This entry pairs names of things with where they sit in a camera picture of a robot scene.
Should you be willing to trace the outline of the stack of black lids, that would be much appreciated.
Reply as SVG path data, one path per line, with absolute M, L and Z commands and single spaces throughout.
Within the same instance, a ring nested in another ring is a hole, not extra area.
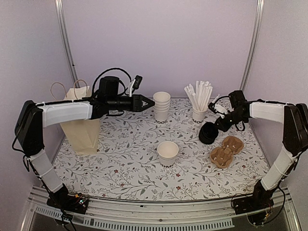
M 218 131 L 207 130 L 206 123 L 200 129 L 199 140 L 203 144 L 212 144 L 218 136 Z

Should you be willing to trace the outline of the stack of white paper cups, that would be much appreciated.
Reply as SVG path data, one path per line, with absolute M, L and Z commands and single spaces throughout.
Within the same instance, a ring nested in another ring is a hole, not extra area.
M 154 117 L 158 124 L 166 123 L 168 119 L 168 112 L 170 109 L 170 99 L 169 93 L 164 91 L 156 92 L 153 95 L 154 105 Z

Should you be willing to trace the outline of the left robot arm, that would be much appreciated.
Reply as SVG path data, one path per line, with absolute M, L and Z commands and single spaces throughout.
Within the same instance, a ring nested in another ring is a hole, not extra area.
M 85 94 L 60 101 L 36 103 L 28 100 L 23 104 L 15 125 L 14 141 L 20 148 L 12 149 L 24 155 L 24 165 L 32 168 L 41 180 L 50 198 L 61 208 L 71 205 L 68 188 L 52 166 L 45 148 L 46 131 L 59 128 L 67 137 L 74 152 L 96 154 L 100 134 L 100 118 L 111 116 L 112 111 L 143 112 L 155 103 L 142 94 L 136 94 L 141 76 L 129 80 L 129 85 L 118 88 L 123 82 L 116 76 L 99 76 L 93 85 L 85 87 Z

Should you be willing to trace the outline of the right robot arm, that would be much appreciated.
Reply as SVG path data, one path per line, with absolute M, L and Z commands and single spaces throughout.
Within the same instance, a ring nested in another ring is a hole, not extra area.
M 300 156 L 308 149 L 308 106 L 305 103 L 284 103 L 262 99 L 249 101 L 242 90 L 226 96 L 231 109 L 219 106 L 217 97 L 208 108 L 218 118 L 211 132 L 227 132 L 239 123 L 252 125 L 254 135 L 270 162 L 268 172 L 255 184 L 249 206 L 259 210 L 279 184 L 296 168 Z

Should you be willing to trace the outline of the white cup holding straws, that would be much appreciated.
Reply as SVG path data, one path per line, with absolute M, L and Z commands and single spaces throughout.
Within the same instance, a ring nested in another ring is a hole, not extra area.
M 198 111 L 195 108 L 192 108 L 192 119 L 196 124 L 202 124 L 205 118 L 206 111 Z

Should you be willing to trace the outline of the bundle of wrapped white straws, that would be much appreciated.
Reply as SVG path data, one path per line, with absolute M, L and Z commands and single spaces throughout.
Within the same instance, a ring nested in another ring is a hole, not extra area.
M 193 109 L 197 111 L 206 111 L 210 103 L 213 103 L 219 98 L 219 94 L 213 101 L 210 101 L 213 92 L 213 87 L 209 81 L 199 81 L 195 83 L 195 87 L 192 84 L 184 87 L 189 100 L 192 103 Z

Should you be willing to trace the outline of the brown cardboard cup carrier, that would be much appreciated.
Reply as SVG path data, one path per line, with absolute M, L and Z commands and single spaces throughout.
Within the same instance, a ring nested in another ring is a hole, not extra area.
M 210 160 L 218 168 L 228 168 L 233 161 L 233 156 L 244 148 L 241 139 L 235 136 L 227 136 L 221 147 L 216 147 L 209 155 Z

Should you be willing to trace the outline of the floral table mat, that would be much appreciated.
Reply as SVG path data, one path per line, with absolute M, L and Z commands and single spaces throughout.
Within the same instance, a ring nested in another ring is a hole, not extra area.
M 78 155 L 64 141 L 53 166 L 70 192 L 98 197 L 184 201 L 251 193 L 269 165 L 250 126 L 220 132 L 211 145 L 199 141 L 200 128 L 192 120 L 190 101 L 172 99 L 166 123 L 158 124 L 150 109 L 104 117 L 97 154 Z M 227 136 L 241 139 L 244 148 L 220 169 L 209 155 Z M 158 159 L 157 147 L 164 141 L 179 147 L 172 167 Z

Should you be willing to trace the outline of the kraft paper bag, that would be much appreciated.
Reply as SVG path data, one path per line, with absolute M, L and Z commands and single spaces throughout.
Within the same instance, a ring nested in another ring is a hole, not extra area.
M 84 80 L 77 80 L 69 90 L 65 90 L 64 100 L 80 100 L 91 96 L 90 86 Z M 97 154 L 100 121 L 74 120 L 61 123 L 73 151 L 79 155 Z

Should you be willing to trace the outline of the aluminium front rail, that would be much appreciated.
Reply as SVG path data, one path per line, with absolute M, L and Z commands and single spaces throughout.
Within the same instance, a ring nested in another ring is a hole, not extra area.
M 236 214 L 235 197 L 179 202 L 125 201 L 91 197 L 84 214 L 47 205 L 44 188 L 33 187 L 21 229 L 24 231 L 300 231 L 287 188 L 273 194 L 274 206 Z

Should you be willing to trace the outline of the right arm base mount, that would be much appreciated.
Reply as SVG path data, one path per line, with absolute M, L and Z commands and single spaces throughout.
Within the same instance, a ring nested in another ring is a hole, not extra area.
M 235 214 L 246 214 L 253 226 L 264 225 L 272 214 L 273 206 L 274 201 L 271 197 L 258 201 L 253 195 L 237 193 L 231 198 L 231 207 Z

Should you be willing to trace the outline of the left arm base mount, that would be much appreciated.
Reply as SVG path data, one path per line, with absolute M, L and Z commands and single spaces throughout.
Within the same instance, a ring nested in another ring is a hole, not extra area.
M 47 200 L 47 205 L 68 212 L 86 214 L 89 199 L 80 193 L 69 195 L 67 193 L 52 193 Z

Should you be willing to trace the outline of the right aluminium frame post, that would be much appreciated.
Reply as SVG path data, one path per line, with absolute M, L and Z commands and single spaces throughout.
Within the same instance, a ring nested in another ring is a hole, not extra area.
M 250 42 L 250 47 L 248 51 L 248 56 L 244 68 L 243 77 L 240 83 L 240 90 L 244 91 L 247 87 L 248 78 L 251 72 L 251 68 L 253 65 L 254 55 L 257 48 L 257 41 L 261 29 L 262 24 L 262 16 L 263 16 L 263 10 L 264 10 L 264 0 L 258 0 L 257 1 L 257 8 L 256 8 L 256 15 L 254 20 L 254 26 L 252 31 L 252 37 Z

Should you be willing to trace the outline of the aluminium frame post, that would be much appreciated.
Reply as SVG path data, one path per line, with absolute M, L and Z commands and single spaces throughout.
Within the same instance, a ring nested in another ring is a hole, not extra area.
M 247 87 L 248 78 L 251 72 L 251 68 L 253 65 L 254 55 L 257 48 L 257 41 L 261 29 L 262 24 L 262 16 L 263 16 L 263 10 L 264 10 L 264 0 L 258 0 L 257 1 L 257 8 L 256 8 L 256 15 L 254 20 L 254 26 L 252 31 L 252 37 L 250 42 L 250 47 L 248 51 L 248 56 L 244 68 L 243 77 L 240 83 L 240 90 L 244 91 Z
M 75 69 L 75 62 L 73 59 L 73 55 L 71 52 L 70 44 L 69 44 L 69 38 L 65 23 L 65 16 L 64 16 L 64 8 L 63 8 L 63 1 L 62 0 L 55 0 L 55 9 L 57 14 L 57 20 L 59 24 L 60 34 L 63 42 L 64 52 L 66 55 L 70 75 L 72 78 L 72 81 L 75 82 L 78 80 L 77 72 Z

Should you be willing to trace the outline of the left aluminium frame post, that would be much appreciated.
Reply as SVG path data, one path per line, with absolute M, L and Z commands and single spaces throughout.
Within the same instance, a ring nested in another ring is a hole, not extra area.
M 66 55 L 70 75 L 72 78 L 72 81 L 75 82 L 78 80 L 77 72 L 75 69 L 75 62 L 73 59 L 73 55 L 71 52 L 70 44 L 69 44 L 69 38 L 65 23 L 65 16 L 64 16 L 64 8 L 63 8 L 63 1 L 62 0 L 55 0 L 55 9 L 57 14 L 57 20 L 59 24 L 60 34 L 63 42 L 64 52 Z

